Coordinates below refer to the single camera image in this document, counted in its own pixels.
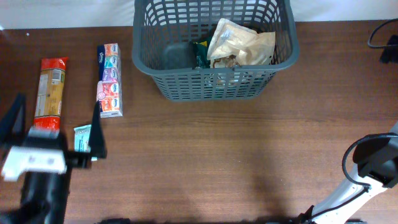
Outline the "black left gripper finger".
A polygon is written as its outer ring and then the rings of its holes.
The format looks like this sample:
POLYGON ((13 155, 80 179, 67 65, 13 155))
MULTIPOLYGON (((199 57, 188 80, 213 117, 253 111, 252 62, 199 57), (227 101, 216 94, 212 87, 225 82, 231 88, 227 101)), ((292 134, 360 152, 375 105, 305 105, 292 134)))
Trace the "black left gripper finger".
POLYGON ((25 136, 25 96, 18 94, 1 120, 1 144, 21 142, 25 136))
POLYGON ((97 159, 105 159, 107 156, 106 144, 101 127, 100 103, 95 103, 93 117, 91 120, 90 137, 88 141, 90 154, 97 159))

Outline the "beige kraft paper pouch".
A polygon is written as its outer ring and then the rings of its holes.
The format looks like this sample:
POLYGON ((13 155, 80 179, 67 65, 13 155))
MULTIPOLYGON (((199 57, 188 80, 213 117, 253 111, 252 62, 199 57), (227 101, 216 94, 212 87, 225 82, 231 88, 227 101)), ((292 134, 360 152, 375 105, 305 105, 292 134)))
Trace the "beige kraft paper pouch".
POLYGON ((220 19, 211 39, 207 59, 235 55, 242 65, 268 65, 274 55, 275 32, 258 33, 247 27, 220 19))

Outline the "green instant coffee bag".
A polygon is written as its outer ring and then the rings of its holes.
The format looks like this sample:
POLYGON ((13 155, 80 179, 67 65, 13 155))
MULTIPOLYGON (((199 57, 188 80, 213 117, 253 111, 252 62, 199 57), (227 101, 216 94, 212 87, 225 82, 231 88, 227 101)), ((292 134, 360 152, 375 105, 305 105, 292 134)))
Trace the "green instant coffee bag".
POLYGON ((198 42, 192 42, 193 53, 195 54, 197 64, 196 67, 210 68, 210 61, 207 59, 210 42, 211 37, 199 40, 198 42))

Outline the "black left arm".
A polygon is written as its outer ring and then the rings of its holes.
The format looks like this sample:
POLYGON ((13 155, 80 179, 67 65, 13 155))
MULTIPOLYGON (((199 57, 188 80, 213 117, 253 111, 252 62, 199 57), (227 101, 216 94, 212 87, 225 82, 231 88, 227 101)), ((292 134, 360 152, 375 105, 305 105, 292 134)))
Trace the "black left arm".
POLYGON ((68 149, 58 131, 25 130, 25 96, 17 95, 1 120, 1 177, 15 182, 25 176, 20 207, 1 212, 1 223, 63 223, 73 169, 88 169, 105 159, 106 144, 96 103, 88 140, 90 152, 68 149))

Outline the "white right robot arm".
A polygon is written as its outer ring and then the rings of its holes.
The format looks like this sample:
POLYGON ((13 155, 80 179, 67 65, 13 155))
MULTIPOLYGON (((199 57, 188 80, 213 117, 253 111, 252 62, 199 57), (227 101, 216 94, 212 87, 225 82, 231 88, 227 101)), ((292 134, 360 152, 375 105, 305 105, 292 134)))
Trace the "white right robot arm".
POLYGON ((351 223, 373 197, 397 185, 397 125, 388 133, 368 134, 343 155, 345 179, 322 202, 300 214, 296 223, 351 223))

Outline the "brown chocolate snack pouch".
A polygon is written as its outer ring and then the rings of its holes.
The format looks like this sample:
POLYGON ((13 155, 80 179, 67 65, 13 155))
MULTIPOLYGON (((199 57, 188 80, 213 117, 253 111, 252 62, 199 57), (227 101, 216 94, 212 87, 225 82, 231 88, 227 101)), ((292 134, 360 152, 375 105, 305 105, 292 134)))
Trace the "brown chocolate snack pouch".
POLYGON ((241 66, 236 60, 235 55, 230 55, 229 57, 217 58, 211 60, 210 67, 211 68, 232 68, 235 66, 241 66))

